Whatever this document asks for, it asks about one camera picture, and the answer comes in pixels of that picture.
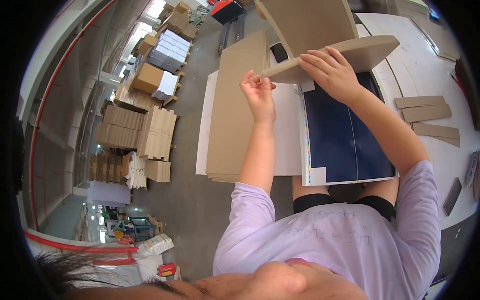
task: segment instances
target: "long sleeve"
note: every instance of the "long sleeve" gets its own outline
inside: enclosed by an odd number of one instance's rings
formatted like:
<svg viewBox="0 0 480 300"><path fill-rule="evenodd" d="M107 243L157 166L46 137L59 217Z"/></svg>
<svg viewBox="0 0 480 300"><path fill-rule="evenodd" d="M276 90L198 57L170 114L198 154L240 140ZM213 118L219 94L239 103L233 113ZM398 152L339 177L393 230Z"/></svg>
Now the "long sleeve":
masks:
<svg viewBox="0 0 480 300"><path fill-rule="evenodd" d="M438 271L440 220L438 191L430 162L421 161L401 178L396 215L400 258L412 294L420 296Z"/></svg>
<svg viewBox="0 0 480 300"><path fill-rule="evenodd" d="M245 238L275 222L275 208L264 190L237 182L232 193L230 225L225 230L214 259L214 275L219 265L228 263L225 254Z"/></svg>

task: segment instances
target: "hand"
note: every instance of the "hand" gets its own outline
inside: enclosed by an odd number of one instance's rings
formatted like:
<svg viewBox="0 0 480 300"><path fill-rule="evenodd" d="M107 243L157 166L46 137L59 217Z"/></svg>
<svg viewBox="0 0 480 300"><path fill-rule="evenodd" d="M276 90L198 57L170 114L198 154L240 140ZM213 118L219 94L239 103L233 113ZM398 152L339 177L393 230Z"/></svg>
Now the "hand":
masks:
<svg viewBox="0 0 480 300"><path fill-rule="evenodd" d="M330 54L309 50L300 54L300 66L307 71L318 85L333 99L349 105L365 90L343 55L332 47L325 47Z"/></svg>
<svg viewBox="0 0 480 300"><path fill-rule="evenodd" d="M272 90L276 89L276 85L272 84L269 78L260 80L260 75L253 76L253 71L250 71L240 82L240 89L247 97L253 121L257 124L273 125L276 114Z"/></svg>

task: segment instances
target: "black hair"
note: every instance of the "black hair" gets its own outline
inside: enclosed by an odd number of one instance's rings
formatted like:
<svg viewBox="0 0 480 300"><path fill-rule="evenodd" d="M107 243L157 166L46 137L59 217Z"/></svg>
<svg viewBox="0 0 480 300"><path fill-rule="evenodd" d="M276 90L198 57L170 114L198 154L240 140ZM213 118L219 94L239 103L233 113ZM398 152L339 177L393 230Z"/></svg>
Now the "black hair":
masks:
<svg viewBox="0 0 480 300"><path fill-rule="evenodd" d="M94 279L98 275L106 275L106 273L110 276L121 277L116 273L112 274L108 270L92 265L92 261L98 259L98 254L76 252L44 252L35 257L38 268L57 295L62 295L76 288L121 287ZM160 278L151 277L142 284L185 297L182 292L161 281Z"/></svg>

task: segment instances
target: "black shorts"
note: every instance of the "black shorts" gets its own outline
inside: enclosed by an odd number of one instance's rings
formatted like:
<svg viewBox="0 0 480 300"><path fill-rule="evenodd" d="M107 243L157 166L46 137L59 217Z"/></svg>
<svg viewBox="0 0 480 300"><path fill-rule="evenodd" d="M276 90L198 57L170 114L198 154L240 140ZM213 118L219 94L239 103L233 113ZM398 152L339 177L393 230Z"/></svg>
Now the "black shorts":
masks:
<svg viewBox="0 0 480 300"><path fill-rule="evenodd" d="M299 197L293 201L293 213L301 213L302 211L309 209L310 207L337 203L334 198L326 194L310 194ZM393 205L382 197L378 196L366 196L358 199L354 204L368 205L381 214L388 222L392 220L395 215Z"/></svg>

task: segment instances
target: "woman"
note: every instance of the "woman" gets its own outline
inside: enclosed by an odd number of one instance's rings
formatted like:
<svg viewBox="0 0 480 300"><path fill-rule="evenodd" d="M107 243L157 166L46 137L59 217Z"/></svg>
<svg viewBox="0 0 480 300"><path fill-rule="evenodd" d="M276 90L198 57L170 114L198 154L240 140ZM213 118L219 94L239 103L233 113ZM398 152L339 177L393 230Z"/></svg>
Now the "woman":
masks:
<svg viewBox="0 0 480 300"><path fill-rule="evenodd" d="M150 281L129 288L73 289L69 283L79 280L73 274L51 280L57 291L69 299L103 300L421 299L440 261L432 165L408 125L358 83L337 50L327 51L330 55L301 55L300 66L372 131L400 172L399 189L398 180L368 183L356 204L343 204L335 203L326 187L303 187L294 177L294 215L275 222L269 197L275 164L275 86L249 72L240 87L254 125L232 194L230 225L215 254L214 276L193 284ZM397 192L395 231L389 221ZM43 258L41 265L49 262ZM59 277L66 278L62 285Z"/></svg>

